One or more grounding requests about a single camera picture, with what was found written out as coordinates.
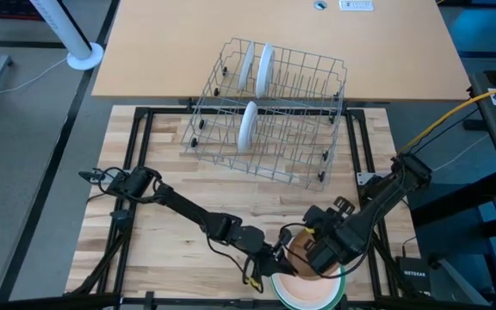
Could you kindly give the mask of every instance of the light wood desk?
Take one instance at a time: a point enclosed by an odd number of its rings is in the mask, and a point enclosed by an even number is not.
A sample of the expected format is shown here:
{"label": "light wood desk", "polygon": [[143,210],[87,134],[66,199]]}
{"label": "light wood desk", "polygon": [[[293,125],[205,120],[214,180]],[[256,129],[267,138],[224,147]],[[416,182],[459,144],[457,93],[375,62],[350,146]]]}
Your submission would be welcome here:
{"label": "light wood desk", "polygon": [[[104,169],[122,165],[134,110],[134,106],[113,108],[98,167]],[[365,114],[376,170],[389,171],[389,159],[395,150],[386,110],[367,108]],[[323,192],[314,192],[246,175],[199,161],[193,154],[184,154],[179,142],[189,117],[186,114],[155,115],[146,166],[160,171],[164,182],[208,211],[234,214],[241,217],[245,225],[262,229],[268,242],[276,242],[278,230],[283,224],[300,222],[312,204],[328,208],[338,195],[358,203],[345,121],[341,123],[331,182]],[[358,126],[355,128],[356,137],[361,140]],[[138,152],[140,138],[137,141]],[[359,150],[359,154],[360,161],[364,163],[363,149]],[[97,186],[94,186],[91,194],[98,193]],[[87,205],[67,291],[79,286],[102,257],[109,233],[109,213],[113,211],[114,204],[114,197],[104,196]],[[403,241],[414,236],[408,207],[403,203],[396,206],[387,215],[386,226],[392,254],[400,255]],[[215,247],[244,264],[245,257],[233,248]],[[406,249],[409,257],[419,256],[416,240],[407,243]],[[387,294],[384,265],[378,254],[376,256],[382,293]],[[114,287],[115,264],[112,270],[107,291],[112,291]],[[137,207],[123,286],[124,296],[144,297],[146,291],[154,291],[158,298],[276,299],[269,279],[264,280],[265,291],[258,294],[241,283],[240,272],[231,261],[208,249],[205,235],[197,225],[157,204]],[[347,276],[347,281],[348,300],[373,300],[368,262]]]}
{"label": "light wood desk", "polygon": [[225,42],[270,42],[342,59],[345,97],[465,100],[468,77],[435,0],[127,0],[120,3],[94,96],[198,97]]}

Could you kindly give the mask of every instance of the white cable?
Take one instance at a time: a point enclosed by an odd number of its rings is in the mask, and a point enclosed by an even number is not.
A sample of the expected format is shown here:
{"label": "white cable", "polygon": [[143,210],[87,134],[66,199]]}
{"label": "white cable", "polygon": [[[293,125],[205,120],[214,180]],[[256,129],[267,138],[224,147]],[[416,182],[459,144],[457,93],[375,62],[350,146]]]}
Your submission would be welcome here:
{"label": "white cable", "polygon": [[487,136],[489,136],[489,133],[486,133],[483,137],[479,138],[477,141],[475,141],[474,143],[472,143],[469,147],[467,147],[466,149],[464,149],[464,151],[462,151],[458,155],[456,155],[455,158],[451,159],[450,161],[448,161],[445,164],[440,165],[439,167],[437,167],[436,169],[433,169],[432,171],[436,172],[436,171],[438,171],[438,170],[440,170],[442,168],[445,168],[449,164],[452,164],[455,160],[457,160],[459,157],[461,157],[462,154],[464,154],[469,149],[471,149],[472,147],[474,147],[475,145],[477,145],[478,143],[480,143],[482,140],[484,140],[485,138],[487,138]]}
{"label": "white cable", "polygon": [[56,67],[57,65],[62,64],[65,60],[66,60],[66,59],[62,59],[62,60],[60,60],[58,63],[56,63],[56,64],[54,64],[54,65],[50,66],[50,67],[49,67],[49,68],[47,68],[45,71],[43,71],[43,72],[42,72],[39,76],[37,76],[37,77],[35,77],[35,78],[33,78],[33,79],[31,79],[31,80],[27,81],[26,83],[24,83],[24,84],[22,84],[22,85],[20,85],[20,86],[17,86],[17,87],[15,87],[15,88],[12,88],[12,89],[9,89],[9,90],[0,90],[0,94],[6,93],[6,92],[10,92],[10,91],[14,91],[14,90],[19,90],[19,89],[21,89],[22,87],[24,87],[24,86],[26,86],[26,85],[28,85],[28,84],[31,84],[31,83],[33,83],[33,82],[37,81],[38,79],[40,79],[41,77],[43,77],[46,73],[48,73],[48,72],[49,72],[52,68]]}

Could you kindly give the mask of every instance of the green bowl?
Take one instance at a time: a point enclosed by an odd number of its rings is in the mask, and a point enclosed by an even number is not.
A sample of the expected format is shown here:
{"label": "green bowl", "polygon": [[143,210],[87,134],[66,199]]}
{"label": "green bowl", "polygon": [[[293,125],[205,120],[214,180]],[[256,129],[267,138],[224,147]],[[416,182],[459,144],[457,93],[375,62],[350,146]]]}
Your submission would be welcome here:
{"label": "green bowl", "polygon": [[[344,272],[345,271],[345,268],[344,266],[341,266],[340,267],[340,272]],[[286,306],[288,309],[290,310],[306,310],[306,309],[299,309],[297,307],[292,307],[290,304],[288,304],[280,295],[279,293],[277,292],[276,290],[276,287],[275,287],[275,282],[273,281],[273,279],[271,278],[271,284],[273,285],[273,291],[275,291],[275,295],[278,297],[278,299],[282,302],[282,304],[284,306]],[[340,302],[340,300],[342,299],[342,296],[344,295],[345,293],[345,276],[342,276],[342,282],[340,283],[340,289],[338,290],[338,292],[336,293],[336,295],[334,296],[334,298],[332,299],[331,302],[328,303],[328,305],[322,307],[321,309],[319,310],[332,310],[334,309],[334,307]]]}

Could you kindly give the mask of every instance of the dish rack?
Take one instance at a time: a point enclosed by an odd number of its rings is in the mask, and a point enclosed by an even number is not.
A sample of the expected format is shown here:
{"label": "dish rack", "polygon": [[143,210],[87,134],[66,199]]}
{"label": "dish rack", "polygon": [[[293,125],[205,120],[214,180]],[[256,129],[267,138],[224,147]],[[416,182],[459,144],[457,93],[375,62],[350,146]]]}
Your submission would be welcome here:
{"label": "dish rack", "polygon": [[[253,42],[254,60],[243,89],[239,71],[251,41],[231,39],[216,60],[182,137],[185,152],[304,189],[329,183],[343,108],[344,61],[273,46],[264,96],[256,98],[265,44]],[[250,101],[257,105],[251,148],[240,151],[240,124]]]}

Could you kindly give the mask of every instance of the wooden table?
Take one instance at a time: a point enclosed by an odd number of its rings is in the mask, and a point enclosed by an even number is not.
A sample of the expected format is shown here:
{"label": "wooden table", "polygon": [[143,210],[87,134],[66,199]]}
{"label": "wooden table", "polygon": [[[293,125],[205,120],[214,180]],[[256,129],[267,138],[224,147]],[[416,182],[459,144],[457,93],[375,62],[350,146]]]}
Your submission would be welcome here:
{"label": "wooden table", "polygon": [[[99,159],[100,168],[122,165],[134,110],[134,106],[113,108]],[[395,150],[386,110],[366,108],[365,114],[375,167],[378,171],[389,171],[389,159]],[[338,195],[358,204],[345,121],[341,123],[331,183],[323,192],[315,192],[246,175],[184,154],[179,141],[189,117],[187,114],[155,115],[146,166],[160,171],[164,182],[208,211],[237,215],[245,225],[264,230],[268,242],[276,241],[283,224],[300,222],[312,204],[328,208]],[[360,141],[358,126],[355,128]],[[363,163],[363,149],[359,154]],[[98,193],[94,186],[91,194]],[[75,289],[102,257],[109,233],[109,213],[114,204],[114,197],[104,196],[87,205],[67,291]],[[386,226],[392,254],[400,255],[402,243],[415,233],[408,207],[400,203],[394,208],[386,217]],[[215,247],[233,255],[241,265],[244,263],[244,257],[233,248]],[[407,243],[406,249],[409,257],[419,256],[416,240]],[[379,258],[377,260],[382,293],[386,294],[384,266]],[[109,277],[108,291],[114,286],[114,274],[115,266]],[[231,261],[208,249],[198,226],[156,204],[137,207],[123,287],[126,297],[144,297],[146,291],[154,291],[159,298],[276,299],[269,279],[265,278],[263,294],[240,280],[240,272]],[[350,274],[347,281],[346,294],[350,301],[373,299],[368,262]]]}
{"label": "wooden table", "polygon": [[342,59],[345,97],[465,100],[468,77],[435,0],[374,0],[373,12],[337,0],[122,1],[94,96],[198,97],[225,42],[270,42]]}

